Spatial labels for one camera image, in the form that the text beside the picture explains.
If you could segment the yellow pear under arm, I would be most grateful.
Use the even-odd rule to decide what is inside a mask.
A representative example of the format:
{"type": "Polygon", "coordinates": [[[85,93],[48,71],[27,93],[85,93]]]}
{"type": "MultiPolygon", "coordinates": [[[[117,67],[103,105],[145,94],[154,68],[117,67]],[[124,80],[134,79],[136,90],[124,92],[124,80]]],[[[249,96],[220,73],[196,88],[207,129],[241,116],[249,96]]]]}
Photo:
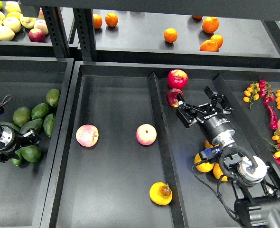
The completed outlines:
{"type": "Polygon", "coordinates": [[[222,172],[218,163],[214,164],[213,175],[215,176],[215,178],[217,180],[220,180],[220,177],[222,176],[222,179],[221,179],[222,182],[227,182],[228,181],[228,178],[224,175],[224,173],[222,172]]]}

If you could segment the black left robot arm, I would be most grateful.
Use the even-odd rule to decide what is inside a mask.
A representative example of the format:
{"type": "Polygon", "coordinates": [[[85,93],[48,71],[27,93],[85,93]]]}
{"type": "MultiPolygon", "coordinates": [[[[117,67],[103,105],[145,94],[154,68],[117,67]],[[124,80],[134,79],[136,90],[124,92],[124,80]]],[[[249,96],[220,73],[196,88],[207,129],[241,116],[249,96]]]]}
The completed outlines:
{"type": "MultiPolygon", "coordinates": [[[[10,95],[6,95],[0,102],[0,115],[4,113],[3,106],[11,99],[10,95]]],[[[19,159],[16,154],[17,150],[26,146],[37,145],[39,141],[39,135],[32,128],[22,134],[11,126],[0,123],[0,162],[5,163],[11,159],[19,159]]]]}

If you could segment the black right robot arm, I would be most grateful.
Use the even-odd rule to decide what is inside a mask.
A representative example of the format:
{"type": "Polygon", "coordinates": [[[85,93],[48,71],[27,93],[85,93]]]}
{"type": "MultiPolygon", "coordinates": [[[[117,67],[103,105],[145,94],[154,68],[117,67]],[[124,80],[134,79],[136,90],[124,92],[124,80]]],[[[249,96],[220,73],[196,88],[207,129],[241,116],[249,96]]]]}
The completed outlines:
{"type": "Polygon", "coordinates": [[[198,124],[212,148],[199,153],[203,163],[218,163],[223,177],[231,182],[234,195],[239,188],[243,198],[236,197],[234,209],[224,206],[229,216],[245,228],[280,228],[280,189],[268,183],[265,177],[271,169],[262,159],[238,146],[233,138],[235,128],[227,116],[232,107],[224,94],[204,88],[210,99],[200,106],[187,104],[177,94],[176,115],[186,128],[198,124]]]}

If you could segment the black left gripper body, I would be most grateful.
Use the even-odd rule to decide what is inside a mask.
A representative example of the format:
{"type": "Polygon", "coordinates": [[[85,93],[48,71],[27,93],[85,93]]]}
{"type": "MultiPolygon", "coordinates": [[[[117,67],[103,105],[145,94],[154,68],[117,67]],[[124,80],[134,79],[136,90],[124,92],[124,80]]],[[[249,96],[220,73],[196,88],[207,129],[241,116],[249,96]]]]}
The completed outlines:
{"type": "Polygon", "coordinates": [[[0,152],[13,158],[15,151],[28,145],[22,145],[22,134],[9,126],[0,127],[0,152]]]}

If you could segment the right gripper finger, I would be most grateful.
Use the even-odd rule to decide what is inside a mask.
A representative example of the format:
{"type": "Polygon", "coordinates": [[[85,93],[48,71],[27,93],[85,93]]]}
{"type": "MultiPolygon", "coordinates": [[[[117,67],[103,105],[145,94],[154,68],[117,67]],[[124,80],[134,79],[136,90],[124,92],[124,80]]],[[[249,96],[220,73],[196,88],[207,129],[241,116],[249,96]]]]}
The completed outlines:
{"type": "Polygon", "coordinates": [[[197,115],[205,114],[203,108],[187,104],[180,93],[177,94],[177,100],[178,107],[176,109],[176,115],[186,128],[202,122],[202,120],[197,119],[197,115]]]}
{"type": "Polygon", "coordinates": [[[229,115],[232,112],[233,108],[224,94],[218,94],[217,92],[213,92],[208,86],[204,88],[204,92],[207,95],[207,97],[211,100],[211,103],[209,104],[208,108],[209,111],[213,113],[217,112],[219,114],[219,107],[217,107],[217,104],[219,104],[221,106],[223,114],[229,115]]]}

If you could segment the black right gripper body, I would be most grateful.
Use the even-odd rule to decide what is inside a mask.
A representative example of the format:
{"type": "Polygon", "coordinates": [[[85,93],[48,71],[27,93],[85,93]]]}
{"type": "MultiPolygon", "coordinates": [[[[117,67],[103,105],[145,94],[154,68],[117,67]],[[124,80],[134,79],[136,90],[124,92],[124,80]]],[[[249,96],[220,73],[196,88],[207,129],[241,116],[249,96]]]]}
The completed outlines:
{"type": "Polygon", "coordinates": [[[230,114],[229,111],[223,112],[223,109],[211,106],[196,107],[195,111],[197,123],[211,145],[220,144],[217,139],[220,134],[228,135],[223,136],[224,140],[235,134],[236,128],[227,118],[227,115],[230,114]]]}

